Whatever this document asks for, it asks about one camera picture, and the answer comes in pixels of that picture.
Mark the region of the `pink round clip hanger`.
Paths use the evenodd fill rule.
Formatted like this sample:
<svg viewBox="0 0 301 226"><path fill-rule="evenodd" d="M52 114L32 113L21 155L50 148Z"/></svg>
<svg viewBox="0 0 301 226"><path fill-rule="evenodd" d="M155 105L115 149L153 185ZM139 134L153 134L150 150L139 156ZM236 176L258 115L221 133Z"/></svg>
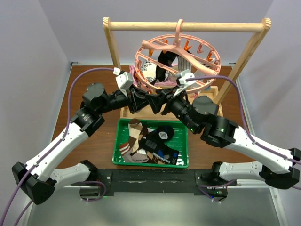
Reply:
<svg viewBox="0 0 301 226"><path fill-rule="evenodd" d="M211 86L213 76L221 70L221 58L216 49L203 39L182 32L184 20L179 19L173 34L144 40L135 55L133 78L135 86L149 93L176 85L176 75L188 73L207 76L193 82L189 92Z"/></svg>

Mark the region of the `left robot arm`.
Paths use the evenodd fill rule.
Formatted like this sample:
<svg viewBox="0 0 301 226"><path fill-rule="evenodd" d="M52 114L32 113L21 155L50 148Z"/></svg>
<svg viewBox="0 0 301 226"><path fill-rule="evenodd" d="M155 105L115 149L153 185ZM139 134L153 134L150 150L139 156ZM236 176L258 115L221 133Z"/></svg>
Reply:
<svg viewBox="0 0 301 226"><path fill-rule="evenodd" d="M16 183L37 205L44 203L60 187L78 182L94 184L98 169L88 160L58 172L55 169L73 149L101 127L105 122L103 113L126 106L131 113L136 113L149 104L146 95L134 85L112 94L107 94L99 82L89 85L82 96L80 109L68 120L62 133L27 163L17 162L12 167Z"/></svg>

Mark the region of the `black sock with white stripes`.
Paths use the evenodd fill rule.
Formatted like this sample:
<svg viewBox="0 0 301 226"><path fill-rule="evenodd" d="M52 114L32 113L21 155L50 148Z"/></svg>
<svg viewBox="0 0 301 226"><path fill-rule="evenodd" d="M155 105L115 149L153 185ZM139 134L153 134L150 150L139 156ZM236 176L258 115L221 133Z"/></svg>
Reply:
<svg viewBox="0 0 301 226"><path fill-rule="evenodd" d="M171 67L171 65L176 57L178 57L178 55L176 53L163 50L163 51L161 51L161 53L158 57L158 62L165 66ZM164 82L167 77L166 72L167 72L167 70L165 68L161 68L157 65L156 71L155 71L156 77L152 82L150 82L150 84L154 85L156 83L156 81Z"/></svg>

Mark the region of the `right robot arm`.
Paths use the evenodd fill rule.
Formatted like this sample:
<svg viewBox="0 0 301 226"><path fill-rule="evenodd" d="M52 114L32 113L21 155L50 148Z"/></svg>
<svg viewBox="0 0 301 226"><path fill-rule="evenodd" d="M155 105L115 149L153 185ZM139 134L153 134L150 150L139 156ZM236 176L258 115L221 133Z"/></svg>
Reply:
<svg viewBox="0 0 301 226"><path fill-rule="evenodd" d="M299 182L300 171L294 168L294 162L300 160L300 150L279 148L248 134L237 123L219 116L219 106L207 96L199 96L191 103L183 94L174 96L171 91L145 97L154 113L172 113L193 134L200 134L206 144L253 159L243 163L215 162L207 176L213 184L250 179L286 190Z"/></svg>

